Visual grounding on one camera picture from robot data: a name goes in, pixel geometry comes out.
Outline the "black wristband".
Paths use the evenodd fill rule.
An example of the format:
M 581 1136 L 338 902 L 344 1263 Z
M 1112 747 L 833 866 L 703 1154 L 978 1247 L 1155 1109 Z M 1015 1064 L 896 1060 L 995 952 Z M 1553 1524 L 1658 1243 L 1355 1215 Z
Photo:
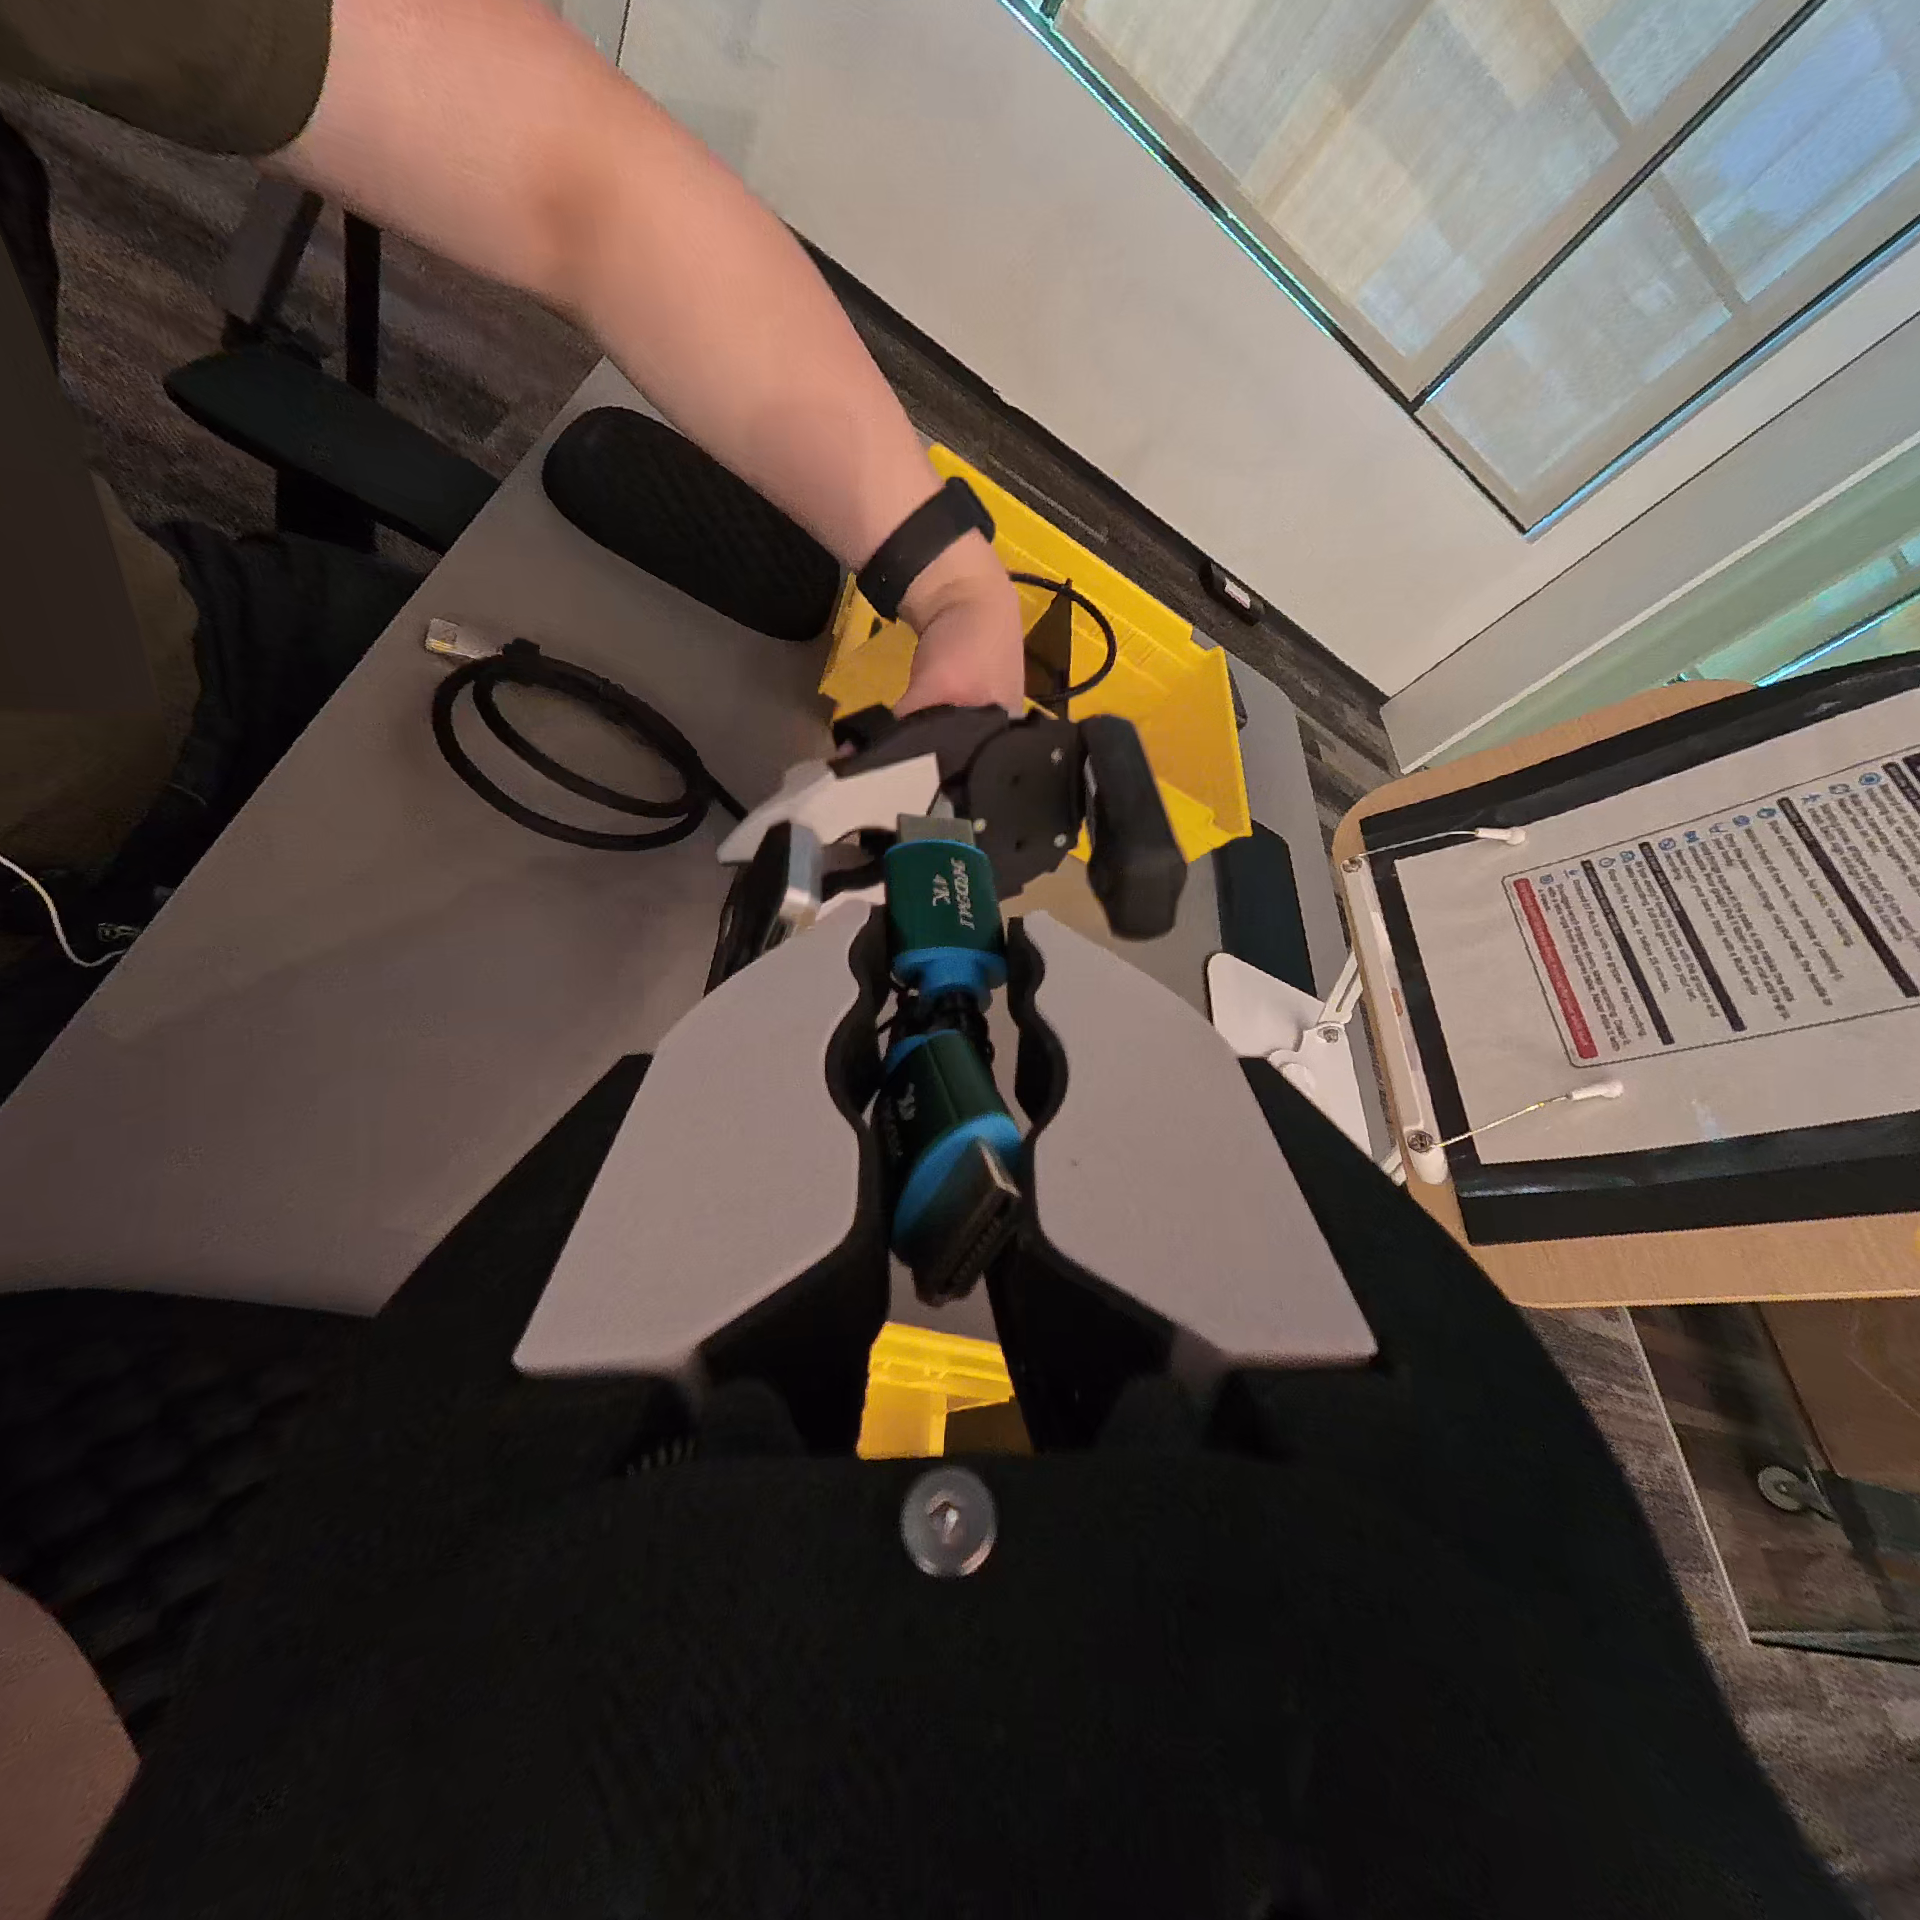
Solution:
M 878 619 L 894 622 L 921 574 L 969 538 L 993 544 L 998 526 L 973 482 L 951 472 L 937 494 L 906 515 L 874 549 L 856 576 L 856 587 Z

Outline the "person's left hand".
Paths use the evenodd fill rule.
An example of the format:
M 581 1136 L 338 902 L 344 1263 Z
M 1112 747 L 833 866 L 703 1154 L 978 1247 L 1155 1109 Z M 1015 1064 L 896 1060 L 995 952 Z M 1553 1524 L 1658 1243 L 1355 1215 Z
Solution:
M 993 544 L 968 533 L 934 560 L 902 603 L 917 635 L 894 714 L 1001 708 L 1024 714 L 1024 631 L 1015 582 Z

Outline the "black office chair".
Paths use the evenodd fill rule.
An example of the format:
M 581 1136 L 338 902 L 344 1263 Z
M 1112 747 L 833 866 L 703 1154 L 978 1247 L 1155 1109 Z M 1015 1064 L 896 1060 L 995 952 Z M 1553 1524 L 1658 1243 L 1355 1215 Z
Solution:
M 360 554 L 389 530 L 432 554 L 455 547 L 498 480 L 381 398 L 383 234 L 344 216 L 344 367 L 281 320 L 326 202 L 295 182 L 255 192 L 219 276 L 223 347 L 163 379 L 197 428 L 267 466 L 275 523 Z

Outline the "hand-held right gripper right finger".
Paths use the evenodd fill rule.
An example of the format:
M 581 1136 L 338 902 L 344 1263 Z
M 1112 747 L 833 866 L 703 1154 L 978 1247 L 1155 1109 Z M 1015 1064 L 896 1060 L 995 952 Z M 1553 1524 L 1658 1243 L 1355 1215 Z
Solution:
M 1174 989 L 1033 911 L 1008 930 L 1022 1208 L 998 1332 L 1037 1443 L 1094 1443 L 1130 1388 L 1213 1411 L 1237 1376 L 1378 1343 L 1242 1059 Z

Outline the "person's left forearm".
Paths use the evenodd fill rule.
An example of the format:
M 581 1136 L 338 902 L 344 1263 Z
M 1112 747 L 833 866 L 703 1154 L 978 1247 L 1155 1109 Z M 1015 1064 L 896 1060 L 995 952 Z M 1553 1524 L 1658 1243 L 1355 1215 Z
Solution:
M 587 331 L 843 564 L 937 476 L 794 234 L 546 5 L 333 5 L 275 170 Z

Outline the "white stand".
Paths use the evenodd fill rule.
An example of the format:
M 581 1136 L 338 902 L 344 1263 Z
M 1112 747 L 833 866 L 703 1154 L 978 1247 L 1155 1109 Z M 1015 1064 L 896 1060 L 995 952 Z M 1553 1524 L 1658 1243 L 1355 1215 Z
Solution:
M 1361 1094 L 1353 1021 L 1363 1006 L 1375 1035 L 1376 1067 L 1394 1115 L 1394 1147 L 1378 1162 L 1392 1180 L 1449 1181 L 1433 1096 L 1401 989 L 1401 970 L 1370 864 L 1339 869 L 1351 911 L 1351 952 L 1328 995 L 1304 989 L 1256 960 L 1217 951 L 1207 960 L 1207 1008 L 1217 1034 L 1243 1059 L 1272 1064 L 1361 1149 L 1371 1144 Z

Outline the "black wrist rest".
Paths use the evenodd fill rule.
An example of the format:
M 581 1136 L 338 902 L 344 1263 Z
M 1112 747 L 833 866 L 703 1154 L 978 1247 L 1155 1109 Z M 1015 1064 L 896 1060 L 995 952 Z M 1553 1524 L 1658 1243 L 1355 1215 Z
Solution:
M 840 560 L 667 423 L 616 405 L 573 418 L 542 486 L 587 539 L 743 628 L 813 642 L 833 624 Z

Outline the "black silver hdmi switch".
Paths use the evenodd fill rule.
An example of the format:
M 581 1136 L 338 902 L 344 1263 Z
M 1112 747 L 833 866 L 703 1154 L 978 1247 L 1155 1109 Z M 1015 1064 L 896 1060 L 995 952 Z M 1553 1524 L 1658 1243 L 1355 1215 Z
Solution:
M 463 787 L 512 826 L 566 848 L 643 854 L 689 842 L 715 811 L 726 811 L 737 826 L 746 822 L 747 808 L 720 784 L 681 728 L 624 686 L 555 659 L 526 638 L 490 647 L 446 618 L 427 619 L 424 647 L 454 664 L 430 704 L 437 750 Z M 498 704 L 503 688 L 550 693 L 585 708 L 590 718 L 661 759 L 680 776 L 680 794 L 671 799 L 647 799 L 567 768 L 515 727 Z M 518 799 L 470 755 L 458 718 L 463 704 L 472 706 L 494 742 L 525 771 L 577 799 L 639 820 L 641 827 L 616 832 L 566 822 Z M 821 887 L 819 839 L 800 827 L 778 826 L 729 882 L 707 989 L 715 991 L 810 924 L 821 910 Z

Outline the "yellow plastic bin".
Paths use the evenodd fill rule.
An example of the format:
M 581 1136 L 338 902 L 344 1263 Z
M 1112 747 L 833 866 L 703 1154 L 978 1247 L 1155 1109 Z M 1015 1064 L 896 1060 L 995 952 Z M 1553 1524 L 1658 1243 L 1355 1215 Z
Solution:
M 1071 702 L 1071 718 L 1112 714 L 1136 724 L 1185 858 L 1198 859 L 1246 837 L 1253 813 L 1225 653 L 1202 644 L 1192 622 L 959 452 L 934 443 L 928 459 L 939 476 L 968 478 L 993 515 L 995 550 L 1018 576 L 1026 628 L 1046 614 L 1059 586 L 1091 602 L 1091 613 L 1072 610 L 1072 686 L 1091 680 L 1102 667 L 1110 651 L 1104 628 L 1114 631 L 1119 653 L 1112 671 Z
M 1001 1346 L 890 1322 L 870 1356 L 861 1459 L 1030 1456 Z

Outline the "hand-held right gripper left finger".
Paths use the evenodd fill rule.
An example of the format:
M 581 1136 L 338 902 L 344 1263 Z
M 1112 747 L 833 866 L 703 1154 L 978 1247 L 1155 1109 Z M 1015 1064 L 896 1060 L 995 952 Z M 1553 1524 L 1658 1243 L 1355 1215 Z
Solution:
M 800 1434 L 857 1434 L 891 1296 L 867 1109 L 890 980 L 875 906 L 840 906 L 661 1039 L 515 1367 L 763 1382 Z

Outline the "wooden instruction board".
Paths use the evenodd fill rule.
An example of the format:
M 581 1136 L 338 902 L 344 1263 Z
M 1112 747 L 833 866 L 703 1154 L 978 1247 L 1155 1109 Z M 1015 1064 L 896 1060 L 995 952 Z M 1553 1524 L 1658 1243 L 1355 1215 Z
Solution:
M 1915 702 L 1662 688 L 1335 829 L 1409 1194 L 1517 1304 L 1915 1299 Z

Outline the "rolling glass board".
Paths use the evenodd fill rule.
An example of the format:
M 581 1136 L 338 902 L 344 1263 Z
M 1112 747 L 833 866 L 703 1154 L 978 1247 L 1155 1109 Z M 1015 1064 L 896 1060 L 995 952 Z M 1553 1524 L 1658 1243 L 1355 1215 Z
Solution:
M 1746 1638 L 1915 1668 L 1915 1494 L 1840 1472 L 1763 1308 L 1625 1315 Z

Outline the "person's olive shirt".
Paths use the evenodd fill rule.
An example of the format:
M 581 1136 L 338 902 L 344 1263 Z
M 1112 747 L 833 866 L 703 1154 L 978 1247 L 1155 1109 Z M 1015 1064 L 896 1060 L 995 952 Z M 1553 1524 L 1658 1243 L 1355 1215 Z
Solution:
M 329 5 L 5 3 L 5 80 L 197 152 L 261 159 L 321 101 Z M 3 842 L 97 871 L 177 765 L 202 693 L 177 560 L 86 461 L 58 350 L 50 179 L 5 126 Z

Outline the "large glass window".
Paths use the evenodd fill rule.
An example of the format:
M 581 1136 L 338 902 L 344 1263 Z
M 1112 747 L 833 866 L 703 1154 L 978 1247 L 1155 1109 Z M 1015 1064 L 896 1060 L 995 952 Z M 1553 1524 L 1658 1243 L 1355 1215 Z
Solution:
M 1915 243 L 1915 3 L 1031 11 L 1525 533 Z

